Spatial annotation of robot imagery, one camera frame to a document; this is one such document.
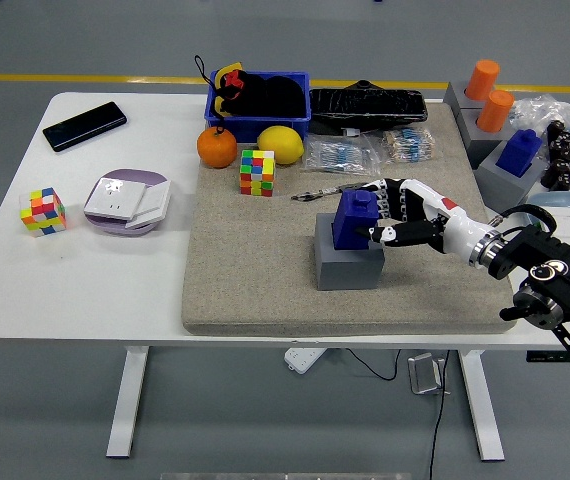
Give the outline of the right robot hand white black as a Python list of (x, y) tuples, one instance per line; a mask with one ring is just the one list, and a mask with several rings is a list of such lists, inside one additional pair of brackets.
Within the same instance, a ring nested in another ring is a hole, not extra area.
[(475, 265), (489, 243), (499, 237), (493, 227), (471, 219), (454, 201), (416, 179), (380, 179), (360, 189), (376, 195), (381, 219), (396, 221), (391, 226), (356, 229), (373, 242), (388, 247), (428, 244)]

